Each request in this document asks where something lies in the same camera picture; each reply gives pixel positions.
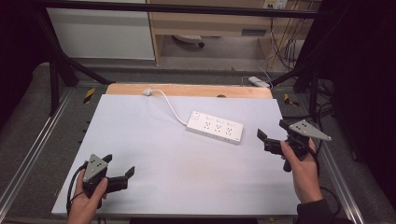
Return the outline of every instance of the power cord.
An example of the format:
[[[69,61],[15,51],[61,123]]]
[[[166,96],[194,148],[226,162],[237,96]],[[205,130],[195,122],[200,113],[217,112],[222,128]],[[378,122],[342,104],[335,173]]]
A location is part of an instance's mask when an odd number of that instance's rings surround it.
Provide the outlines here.
[[[335,201],[337,202],[337,210],[335,210],[335,212],[333,212],[333,214],[335,216],[337,216],[340,213],[340,211],[341,211],[341,203],[340,203],[340,200],[338,199],[337,195],[335,195],[335,193],[332,192],[330,189],[327,189],[327,188],[324,188],[324,187],[320,187],[320,188],[325,190],[325,191],[327,191],[327,192],[329,192],[334,197]]]
[[[67,201],[66,201],[66,211],[67,211],[67,215],[68,215],[68,216],[69,216],[69,214],[70,214],[70,209],[72,208],[72,202],[73,202],[73,200],[74,200],[78,195],[84,193],[84,191],[82,191],[82,192],[80,192],[79,194],[77,194],[76,196],[74,196],[72,199],[70,199],[71,194],[72,194],[72,188],[73,188],[73,186],[74,186],[74,182],[75,182],[75,180],[76,180],[76,177],[77,177],[78,173],[79,173],[81,170],[87,168],[87,165],[88,165],[88,162],[85,161],[84,164],[83,164],[82,166],[78,167],[78,169],[76,170],[76,172],[73,174],[72,181],[70,182],[69,191],[67,191]]]
[[[145,95],[145,96],[150,96],[154,91],[160,92],[160,93],[165,97],[166,102],[169,104],[169,107],[171,107],[171,110],[172,110],[172,112],[175,114],[175,116],[176,116],[176,118],[178,119],[178,121],[180,121],[180,123],[182,123],[184,126],[187,126],[187,123],[184,122],[183,120],[181,120],[181,119],[178,117],[178,115],[177,115],[177,113],[175,112],[174,108],[171,106],[171,103],[169,103],[168,97],[166,97],[166,95],[165,95],[165,93],[163,93],[163,91],[160,91],[160,90],[152,90],[152,89],[148,88],[148,89],[143,90],[143,95]]]

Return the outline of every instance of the aluminum rail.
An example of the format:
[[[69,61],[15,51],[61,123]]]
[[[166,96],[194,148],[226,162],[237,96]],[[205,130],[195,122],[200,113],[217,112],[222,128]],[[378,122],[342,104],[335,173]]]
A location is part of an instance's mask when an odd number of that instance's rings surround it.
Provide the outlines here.
[[[50,134],[57,124],[59,118],[61,117],[66,105],[68,103],[69,97],[74,92],[73,88],[66,88],[64,94],[60,100],[60,106],[55,111],[55,114],[48,118],[46,124],[38,135],[37,139],[33,143],[29,152],[27,153],[25,159],[20,165],[17,173],[14,175],[10,183],[8,184],[6,190],[0,198],[0,223],[3,222],[3,219],[6,217],[6,214],[14,202],[15,198],[18,195],[24,181],[35,165],[35,161],[40,155],[41,150],[44,145],[46,145],[47,140],[50,138]]]
[[[299,102],[301,102],[301,105],[303,106],[305,113],[308,113],[308,102],[306,100],[306,97],[298,95],[298,98]],[[353,199],[353,195],[350,192],[349,187],[347,186],[347,182],[345,181],[340,169],[338,168],[337,163],[332,157],[332,153],[326,141],[323,141],[322,143],[322,150],[320,151],[320,154],[322,155],[325,165],[329,170],[330,178],[332,180],[332,183],[334,184],[335,190],[337,191],[340,202],[344,206],[347,217],[355,224],[364,224],[361,210],[356,205],[356,202]]]

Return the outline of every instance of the white cable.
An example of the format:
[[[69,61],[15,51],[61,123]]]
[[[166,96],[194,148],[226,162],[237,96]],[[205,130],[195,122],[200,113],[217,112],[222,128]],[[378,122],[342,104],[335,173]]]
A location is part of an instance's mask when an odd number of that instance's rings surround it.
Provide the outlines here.
[[[265,72],[265,70],[264,69],[262,69],[260,66],[259,66],[259,68],[264,72],[264,74],[267,76],[267,82],[268,82],[268,84],[270,84],[270,90],[274,87],[274,85],[272,84],[272,82],[271,82],[271,78],[270,78],[270,76],[268,76],[268,73],[267,72]]]
[[[172,109],[172,111],[174,112],[174,114],[175,114],[176,118],[178,119],[178,121],[180,121],[180,123],[182,123],[184,126],[187,126],[187,123],[184,122],[183,120],[181,120],[181,119],[178,117],[178,115],[177,115],[177,113],[175,112],[174,108],[171,106],[171,103],[169,103],[168,97],[166,97],[166,95],[165,95],[165,93],[163,93],[163,91],[160,91],[160,90],[152,90],[152,89],[145,89],[145,90],[143,91],[143,95],[150,96],[151,93],[154,92],[154,91],[160,92],[160,93],[165,97],[166,102],[169,104],[169,107],[171,107],[171,109]]]

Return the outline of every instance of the white tabletop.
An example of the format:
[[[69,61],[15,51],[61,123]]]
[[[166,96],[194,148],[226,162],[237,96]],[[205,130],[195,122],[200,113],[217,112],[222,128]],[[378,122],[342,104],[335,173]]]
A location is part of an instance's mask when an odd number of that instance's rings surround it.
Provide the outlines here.
[[[186,131],[163,96],[102,95],[52,209],[66,215],[73,173],[91,154],[113,155],[107,176],[135,166],[128,189],[107,195],[98,215],[114,217],[261,217],[296,215],[291,173],[263,150],[260,128],[286,139],[276,100],[168,97],[180,118],[193,110],[244,124],[239,146]]]

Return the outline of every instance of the white cabinet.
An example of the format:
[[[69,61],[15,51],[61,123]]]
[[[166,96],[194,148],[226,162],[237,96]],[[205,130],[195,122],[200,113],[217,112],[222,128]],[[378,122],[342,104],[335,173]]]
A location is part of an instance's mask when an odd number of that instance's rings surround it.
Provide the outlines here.
[[[106,2],[146,3],[145,0]],[[154,60],[147,12],[48,8],[48,13],[69,57]]]

